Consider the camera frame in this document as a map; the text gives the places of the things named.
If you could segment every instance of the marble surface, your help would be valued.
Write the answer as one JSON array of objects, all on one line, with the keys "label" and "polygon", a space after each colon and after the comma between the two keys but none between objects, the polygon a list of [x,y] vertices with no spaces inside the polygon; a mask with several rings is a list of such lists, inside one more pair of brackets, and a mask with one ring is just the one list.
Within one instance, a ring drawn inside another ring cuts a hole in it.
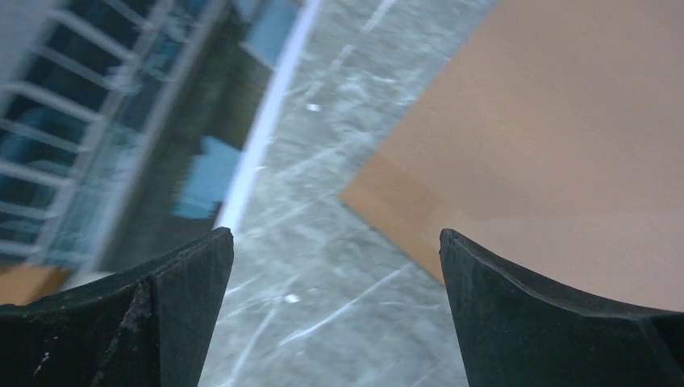
[{"label": "marble surface", "polygon": [[337,194],[491,6],[323,4],[236,235],[201,386],[467,386],[444,287]]}]

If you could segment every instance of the black plastic part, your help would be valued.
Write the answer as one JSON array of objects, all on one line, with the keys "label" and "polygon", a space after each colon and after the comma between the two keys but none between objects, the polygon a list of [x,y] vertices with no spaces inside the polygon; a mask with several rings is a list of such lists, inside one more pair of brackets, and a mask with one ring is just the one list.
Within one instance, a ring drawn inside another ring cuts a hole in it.
[{"label": "black plastic part", "polygon": [[684,314],[582,292],[453,230],[440,240],[470,387],[684,386]]},{"label": "black plastic part", "polygon": [[126,272],[0,306],[0,385],[196,386],[232,263],[221,228]]}]

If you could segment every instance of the cardboard box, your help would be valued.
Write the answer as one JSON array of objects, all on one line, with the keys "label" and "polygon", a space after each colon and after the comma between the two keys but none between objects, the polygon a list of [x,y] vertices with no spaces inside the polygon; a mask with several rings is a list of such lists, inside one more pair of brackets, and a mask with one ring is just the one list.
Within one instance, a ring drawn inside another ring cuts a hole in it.
[{"label": "cardboard box", "polygon": [[56,293],[69,278],[58,268],[17,264],[0,266],[0,305],[28,305]]},{"label": "cardboard box", "polygon": [[341,194],[441,279],[454,228],[684,310],[684,2],[502,0]]}]

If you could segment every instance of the white edge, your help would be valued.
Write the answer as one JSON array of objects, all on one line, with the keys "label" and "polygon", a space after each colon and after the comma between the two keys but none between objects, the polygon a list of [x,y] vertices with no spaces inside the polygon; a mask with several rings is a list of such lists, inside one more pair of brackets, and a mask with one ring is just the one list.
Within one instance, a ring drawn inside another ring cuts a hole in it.
[{"label": "white edge", "polygon": [[264,97],[256,111],[252,128],[248,133],[243,154],[223,199],[214,227],[229,227],[236,233],[252,194],[254,181],[269,139],[276,126],[282,103],[294,77],[300,54],[314,26],[316,15],[323,0],[309,0],[299,11],[297,21],[286,41],[278,60],[275,74],[271,76]]}]

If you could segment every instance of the cardboard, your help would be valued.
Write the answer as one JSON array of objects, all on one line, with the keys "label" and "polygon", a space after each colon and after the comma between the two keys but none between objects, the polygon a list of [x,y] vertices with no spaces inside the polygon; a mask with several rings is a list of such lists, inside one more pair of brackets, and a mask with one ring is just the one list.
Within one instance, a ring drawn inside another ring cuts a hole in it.
[{"label": "cardboard", "polygon": [[17,264],[0,266],[0,305],[28,305],[54,294],[69,278],[69,273],[58,268]]},{"label": "cardboard", "polygon": [[341,194],[441,279],[439,235],[684,310],[684,2],[502,0]]}]

